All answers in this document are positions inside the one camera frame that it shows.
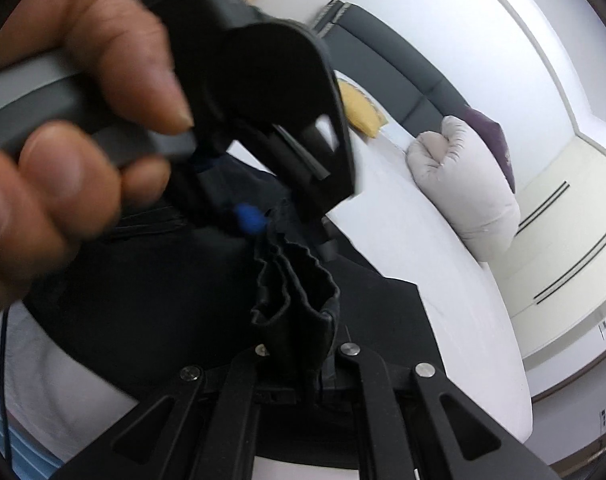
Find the left hand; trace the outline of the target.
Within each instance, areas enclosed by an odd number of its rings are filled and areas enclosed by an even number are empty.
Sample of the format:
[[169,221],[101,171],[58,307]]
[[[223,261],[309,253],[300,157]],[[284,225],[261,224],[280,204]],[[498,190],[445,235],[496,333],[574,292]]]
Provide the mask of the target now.
[[[166,29],[139,0],[22,0],[0,29],[0,70],[54,48],[92,73],[125,119],[164,134],[192,127]],[[169,175],[158,156],[114,167],[69,122],[38,127],[18,158],[0,151],[0,312],[109,229],[123,204],[158,200]]]

